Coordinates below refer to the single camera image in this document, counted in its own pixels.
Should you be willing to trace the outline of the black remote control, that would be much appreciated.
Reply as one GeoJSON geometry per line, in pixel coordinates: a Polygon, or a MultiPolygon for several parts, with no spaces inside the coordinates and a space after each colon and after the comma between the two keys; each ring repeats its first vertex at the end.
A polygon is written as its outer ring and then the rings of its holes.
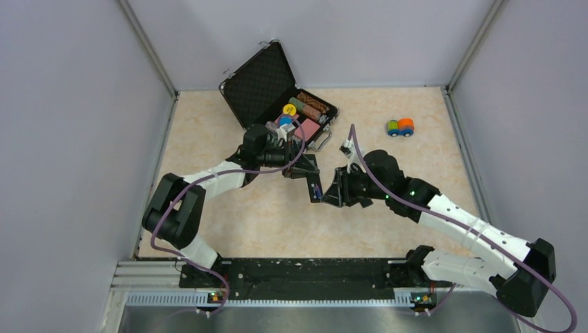
{"type": "Polygon", "coordinates": [[[306,177],[309,200],[311,203],[320,203],[322,198],[322,185],[319,176],[306,177]]]}

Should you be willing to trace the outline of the black remote battery cover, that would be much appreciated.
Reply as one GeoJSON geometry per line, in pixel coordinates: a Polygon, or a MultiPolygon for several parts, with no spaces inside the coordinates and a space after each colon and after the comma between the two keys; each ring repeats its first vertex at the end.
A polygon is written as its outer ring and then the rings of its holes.
{"type": "Polygon", "coordinates": [[[371,206],[373,204],[373,201],[369,198],[362,198],[362,199],[360,199],[359,203],[362,208],[366,208],[366,207],[371,206]]]}

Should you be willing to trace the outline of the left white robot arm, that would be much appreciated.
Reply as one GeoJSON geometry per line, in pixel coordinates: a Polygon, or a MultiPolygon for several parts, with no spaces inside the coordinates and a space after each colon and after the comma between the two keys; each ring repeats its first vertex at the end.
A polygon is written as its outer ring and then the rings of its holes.
{"type": "Polygon", "coordinates": [[[198,234],[207,200],[250,184],[258,175],[281,172],[285,178],[304,178],[310,200],[320,200],[320,170],[315,155],[304,153],[301,142],[279,139],[269,142],[270,131],[262,125],[249,127],[236,152],[218,166],[190,176],[167,173],[160,180],[142,226],[154,237],[167,241],[177,256],[197,264],[196,278],[206,287],[221,281],[218,253],[198,234]]]}

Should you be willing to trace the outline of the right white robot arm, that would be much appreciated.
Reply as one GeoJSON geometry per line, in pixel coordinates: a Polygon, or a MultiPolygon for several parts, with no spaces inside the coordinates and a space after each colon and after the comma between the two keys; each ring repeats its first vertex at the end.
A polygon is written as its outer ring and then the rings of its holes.
{"type": "Polygon", "coordinates": [[[495,296],[516,314],[537,314],[548,287],[520,265],[554,282],[551,243],[543,238],[527,241],[495,228],[460,208],[437,187],[405,176],[397,160],[384,150],[371,151],[363,160],[350,147],[343,146],[341,151],[349,162],[335,170],[323,203],[368,207],[382,200],[396,215],[444,233],[473,253],[463,257],[432,246],[417,247],[407,254],[406,275],[412,284],[424,286],[430,280],[464,284],[495,296]]]}

